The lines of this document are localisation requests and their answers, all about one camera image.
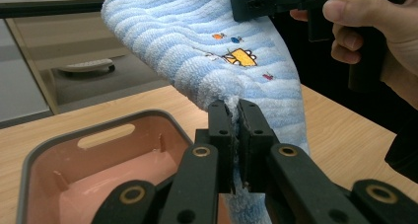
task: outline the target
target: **towel fold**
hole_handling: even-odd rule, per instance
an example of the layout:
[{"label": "towel fold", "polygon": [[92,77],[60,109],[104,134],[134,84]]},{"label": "towel fold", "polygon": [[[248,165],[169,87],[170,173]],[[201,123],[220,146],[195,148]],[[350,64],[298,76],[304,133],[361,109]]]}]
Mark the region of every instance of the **towel fold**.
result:
[{"label": "towel fold", "polygon": [[[309,152],[298,72],[268,18],[233,19],[230,0],[105,0],[105,24],[137,57],[201,109],[259,105],[281,142]],[[269,223],[263,195],[227,195],[236,223]]]}]

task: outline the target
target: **towel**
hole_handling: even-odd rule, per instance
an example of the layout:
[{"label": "towel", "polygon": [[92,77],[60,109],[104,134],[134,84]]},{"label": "towel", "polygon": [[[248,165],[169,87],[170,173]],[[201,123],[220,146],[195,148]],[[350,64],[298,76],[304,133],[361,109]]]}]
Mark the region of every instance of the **towel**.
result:
[{"label": "towel", "polygon": [[[107,27],[201,109],[223,100],[237,122],[239,99],[258,104],[281,142],[309,153],[301,84],[267,17],[233,19],[230,0],[105,0]],[[225,195],[233,223],[270,223],[263,194]]]}]

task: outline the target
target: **table surface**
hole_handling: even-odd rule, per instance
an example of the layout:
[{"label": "table surface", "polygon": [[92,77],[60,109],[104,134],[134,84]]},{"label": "table surface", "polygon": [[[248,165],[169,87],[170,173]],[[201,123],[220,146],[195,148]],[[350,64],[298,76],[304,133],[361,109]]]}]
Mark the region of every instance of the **table surface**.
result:
[{"label": "table surface", "polygon": [[[343,187],[362,179],[391,184],[418,201],[418,185],[383,160],[395,134],[303,86],[313,160]],[[148,109],[169,112],[190,138],[207,128],[207,113],[167,86],[81,110],[0,130],[0,223],[14,223],[25,157],[41,142]]]}]

